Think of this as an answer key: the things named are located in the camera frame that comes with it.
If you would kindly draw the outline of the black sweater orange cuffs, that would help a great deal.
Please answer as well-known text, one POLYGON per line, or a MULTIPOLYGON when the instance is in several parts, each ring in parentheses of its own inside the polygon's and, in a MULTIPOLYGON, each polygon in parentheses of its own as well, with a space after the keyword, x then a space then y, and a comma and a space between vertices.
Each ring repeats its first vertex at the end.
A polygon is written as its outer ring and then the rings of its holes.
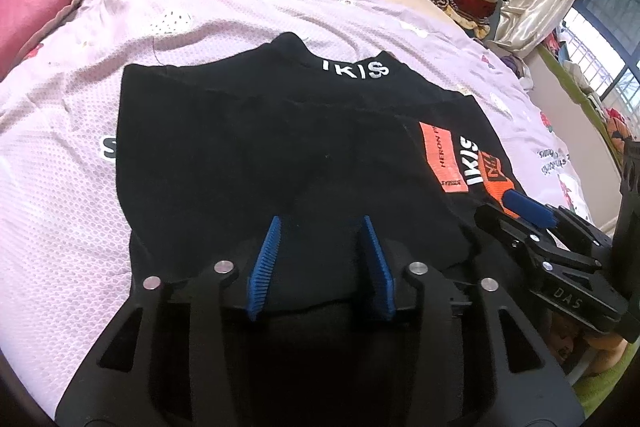
POLYGON ((122 72, 117 193, 134 277, 195 277, 282 220, 256 319, 222 312, 238 425, 402 426, 414 335, 374 303, 360 228, 475 283, 504 250, 475 222, 518 190, 474 98, 381 53, 341 63, 283 34, 198 66, 122 72))

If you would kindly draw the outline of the pink strawberry bed sheet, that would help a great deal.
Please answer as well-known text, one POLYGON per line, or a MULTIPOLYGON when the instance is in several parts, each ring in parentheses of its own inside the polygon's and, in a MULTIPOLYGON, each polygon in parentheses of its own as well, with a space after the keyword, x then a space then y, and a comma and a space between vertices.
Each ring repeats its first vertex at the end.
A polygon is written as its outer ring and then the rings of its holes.
POLYGON ((589 216, 566 145, 518 78, 426 0, 81 0, 1 85, 1 349, 46 413, 129 291, 122 69, 213 62, 285 31, 335 60, 390 52, 476 98, 525 192, 589 216))

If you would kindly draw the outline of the green window sill mat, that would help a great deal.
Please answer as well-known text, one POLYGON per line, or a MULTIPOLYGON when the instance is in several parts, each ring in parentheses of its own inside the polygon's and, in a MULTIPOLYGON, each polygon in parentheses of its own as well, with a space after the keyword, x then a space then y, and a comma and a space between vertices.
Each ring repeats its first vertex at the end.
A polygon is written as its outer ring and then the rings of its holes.
POLYGON ((560 86, 570 99, 577 104, 582 113, 585 114, 593 128, 601 135, 610 155, 612 156, 617 169, 620 170, 623 167, 623 154, 614 146, 610 135, 608 134, 608 128, 606 127, 606 120, 597 111, 596 106, 592 103, 588 95, 585 94, 582 89, 578 87, 573 77, 567 72, 567 70, 558 62, 554 55, 545 48, 542 44, 536 47, 536 52, 540 56, 541 60, 550 70, 552 75, 555 75, 556 80, 559 81, 560 86))

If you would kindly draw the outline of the window with bars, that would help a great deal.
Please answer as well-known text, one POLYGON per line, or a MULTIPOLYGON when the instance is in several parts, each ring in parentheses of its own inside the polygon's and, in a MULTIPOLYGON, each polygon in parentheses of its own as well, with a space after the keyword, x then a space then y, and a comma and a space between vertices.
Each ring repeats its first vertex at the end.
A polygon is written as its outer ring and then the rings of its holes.
POLYGON ((575 0, 565 15, 568 55, 600 99, 639 110, 639 0, 575 0))

